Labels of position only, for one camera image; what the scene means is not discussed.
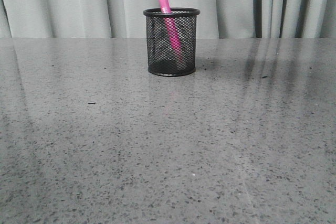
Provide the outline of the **pink marker pen clear cap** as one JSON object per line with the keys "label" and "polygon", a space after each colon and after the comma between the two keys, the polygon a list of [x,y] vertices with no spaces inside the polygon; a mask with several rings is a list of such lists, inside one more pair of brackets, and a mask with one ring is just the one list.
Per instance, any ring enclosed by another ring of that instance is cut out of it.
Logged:
{"label": "pink marker pen clear cap", "polygon": [[[169,0],[159,0],[161,13],[172,14]],[[181,43],[179,40],[179,35],[176,29],[175,20],[172,17],[164,18],[164,22],[167,28],[167,33],[170,39],[171,47],[177,57],[177,68],[178,70],[184,69],[184,62],[181,51]]]}

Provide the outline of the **black mesh pen holder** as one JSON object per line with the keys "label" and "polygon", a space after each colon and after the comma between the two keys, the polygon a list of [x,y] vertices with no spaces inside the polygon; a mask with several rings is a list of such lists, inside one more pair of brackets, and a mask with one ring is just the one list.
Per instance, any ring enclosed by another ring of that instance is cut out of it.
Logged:
{"label": "black mesh pen holder", "polygon": [[[196,30],[199,9],[172,8],[172,14],[163,14],[159,8],[143,11],[146,17],[146,45],[148,72],[157,76],[179,77],[195,72]],[[177,57],[171,47],[164,18],[172,17],[181,43],[184,69],[178,70]]]}

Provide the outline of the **grey curtain backdrop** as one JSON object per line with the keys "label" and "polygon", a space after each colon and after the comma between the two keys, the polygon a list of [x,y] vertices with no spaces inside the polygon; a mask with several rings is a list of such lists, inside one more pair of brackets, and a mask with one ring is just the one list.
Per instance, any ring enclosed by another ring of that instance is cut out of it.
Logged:
{"label": "grey curtain backdrop", "polygon": [[[192,7],[199,38],[334,38],[335,0],[169,0]],[[158,0],[1,0],[3,38],[143,38]]]}

